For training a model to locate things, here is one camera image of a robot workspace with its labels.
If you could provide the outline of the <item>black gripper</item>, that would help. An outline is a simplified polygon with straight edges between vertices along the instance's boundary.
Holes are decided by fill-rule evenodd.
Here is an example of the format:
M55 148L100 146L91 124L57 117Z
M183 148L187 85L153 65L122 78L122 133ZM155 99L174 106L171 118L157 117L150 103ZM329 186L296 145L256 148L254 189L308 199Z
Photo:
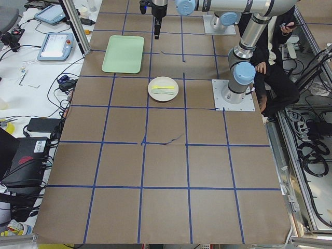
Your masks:
M151 13L155 17L155 39L159 39L162 18L166 16L166 0L152 0Z

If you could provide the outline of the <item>person's hand on knee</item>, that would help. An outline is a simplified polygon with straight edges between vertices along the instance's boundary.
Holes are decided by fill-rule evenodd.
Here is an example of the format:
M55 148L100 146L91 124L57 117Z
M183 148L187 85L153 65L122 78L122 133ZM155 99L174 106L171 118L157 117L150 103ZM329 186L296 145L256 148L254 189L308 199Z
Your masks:
M256 72L265 75L266 72L267 72L267 66L266 66L265 61L258 63L258 64L255 66L255 70L256 70Z

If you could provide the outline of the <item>person's hand with phone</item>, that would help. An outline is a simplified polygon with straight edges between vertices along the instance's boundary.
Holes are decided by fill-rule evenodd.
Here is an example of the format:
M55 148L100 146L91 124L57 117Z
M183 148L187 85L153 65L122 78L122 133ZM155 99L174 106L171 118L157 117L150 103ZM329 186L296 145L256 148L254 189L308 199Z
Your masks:
M295 28L296 28L296 25L294 22L290 22L288 24L284 24L284 25L280 26L280 30L281 30L283 36L289 35L290 33L293 32L293 30Z

